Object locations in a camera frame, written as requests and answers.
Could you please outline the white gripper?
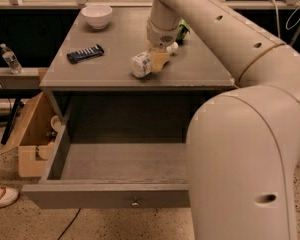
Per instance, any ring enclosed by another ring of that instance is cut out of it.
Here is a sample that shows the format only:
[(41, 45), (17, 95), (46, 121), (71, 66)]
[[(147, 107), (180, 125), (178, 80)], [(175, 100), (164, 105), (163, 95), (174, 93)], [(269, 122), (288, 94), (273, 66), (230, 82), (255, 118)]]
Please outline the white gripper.
[[(147, 21), (147, 40), (154, 47), (167, 47), (175, 42), (178, 34), (178, 27), (172, 30), (163, 30), (156, 27), (151, 20)], [(169, 60), (169, 53), (165, 48), (152, 48), (151, 72), (158, 73)]]

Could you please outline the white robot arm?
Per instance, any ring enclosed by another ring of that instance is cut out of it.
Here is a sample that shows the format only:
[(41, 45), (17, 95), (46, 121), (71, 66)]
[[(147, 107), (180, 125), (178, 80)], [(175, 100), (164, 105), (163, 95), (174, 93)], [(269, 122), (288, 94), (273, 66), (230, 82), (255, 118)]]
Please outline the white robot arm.
[(204, 103), (188, 127), (195, 239), (298, 240), (300, 54), (218, 0), (153, 0), (151, 45), (170, 45), (180, 20), (238, 86)]

